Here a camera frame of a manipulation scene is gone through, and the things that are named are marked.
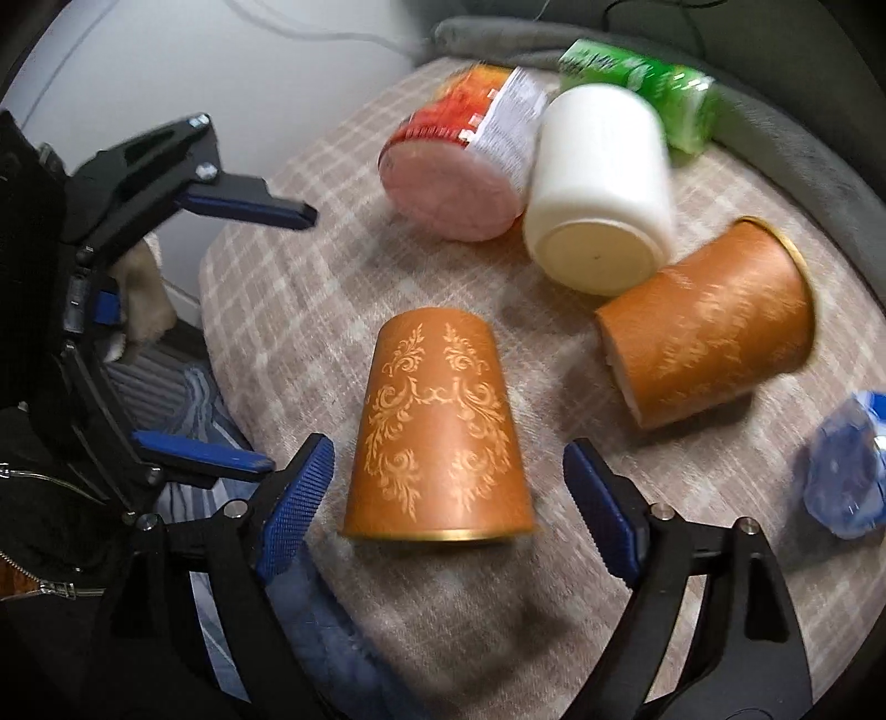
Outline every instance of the paper cup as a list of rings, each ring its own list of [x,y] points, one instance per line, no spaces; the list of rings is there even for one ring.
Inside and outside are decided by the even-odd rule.
[[[815,334],[803,257],[756,217],[740,218],[596,316],[607,362],[643,428],[687,418],[798,370]]]
[[[342,534],[481,540],[531,531],[488,325],[450,308],[389,320],[369,371]]]

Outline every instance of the white wall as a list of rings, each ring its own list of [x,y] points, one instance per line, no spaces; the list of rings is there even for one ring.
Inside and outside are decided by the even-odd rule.
[[[50,143],[69,171],[99,148],[207,112],[225,168],[268,176],[407,74],[447,2],[75,0],[3,106],[24,122],[32,143]],[[378,38],[318,35],[328,31]],[[200,259],[221,226],[181,213],[159,232],[164,277],[191,322]]]

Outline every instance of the zipper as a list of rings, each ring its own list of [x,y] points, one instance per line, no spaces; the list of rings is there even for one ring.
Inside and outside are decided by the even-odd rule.
[[[28,470],[10,470],[9,466],[6,463],[0,463],[0,480],[10,480],[11,478],[32,478],[34,480],[44,480],[47,482],[52,482],[62,488],[72,490],[78,495],[91,500],[93,503],[97,503],[98,505],[104,504],[100,500],[96,500],[92,495],[84,492],[70,482],[51,477],[50,475],[44,475],[42,473],[31,473]],[[11,598],[8,598],[10,600],[19,598],[30,598],[34,597],[35,595],[55,595],[59,598],[74,600],[77,598],[97,598],[105,593],[105,590],[102,588],[77,588],[74,587],[73,583],[54,583],[50,580],[43,580],[34,575],[34,573],[28,572],[25,568],[19,565],[19,563],[13,560],[2,550],[0,550],[0,560],[3,560],[10,567],[12,567],[13,570],[20,572],[29,580],[33,580],[35,583],[37,583],[36,590],[26,592],[21,595],[15,595]]]
[[[61,488],[69,489],[77,493],[77,495],[85,497],[87,500],[91,500],[97,505],[104,504],[101,500],[94,498],[88,492],[78,488],[76,485],[68,482],[67,480],[60,480],[59,478],[54,478],[51,475],[44,475],[42,473],[32,473],[29,470],[10,470],[9,465],[7,465],[6,463],[0,463],[0,480],[10,480],[11,478],[31,478],[33,480],[45,480],[47,482],[53,483],[54,485],[59,485],[59,487]]]
[[[35,591],[25,592],[21,595],[14,595],[11,598],[8,598],[10,600],[30,598],[34,595],[55,595],[59,598],[76,600],[77,598],[98,598],[105,594],[105,590],[102,588],[76,588],[73,583],[53,583],[49,580],[41,580],[34,575],[34,573],[29,573],[2,550],[0,550],[0,560],[6,562],[13,570],[17,570],[29,580],[33,580],[37,583],[37,589]]]

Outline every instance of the white plastic bottle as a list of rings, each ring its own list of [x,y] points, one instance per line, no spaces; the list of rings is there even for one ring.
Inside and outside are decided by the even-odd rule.
[[[523,233],[552,279],[585,293],[621,294],[669,262],[670,168],[661,121],[646,100],[600,84],[551,103]]]

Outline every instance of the plaid tablecloth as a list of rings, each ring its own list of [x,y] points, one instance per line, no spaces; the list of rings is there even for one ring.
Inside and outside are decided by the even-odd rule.
[[[691,520],[751,515],[775,548],[822,693],[886,598],[881,536],[833,538],[807,517],[795,474],[804,439],[852,390],[886,387],[886,322],[828,239],[752,168],[718,147],[674,171],[680,255],[739,215],[760,215],[804,253],[819,300],[809,366],[657,434],[636,430],[591,322],[595,300],[546,280],[519,237],[445,242],[396,215],[377,179],[394,127],[462,63],[425,66],[289,160],[274,192],[320,208],[308,233],[231,225],[201,275],[213,367],[258,450],[285,463],[328,434],[337,477],[309,533],[318,567],[354,619],[440,717],[561,715],[587,678],[628,593],[610,578],[563,485],[563,445],[586,435],[647,498]],[[492,324],[509,383],[540,531],[482,549],[361,544],[338,536],[365,383],[382,323],[451,305]],[[673,687],[702,585],[655,693]]]

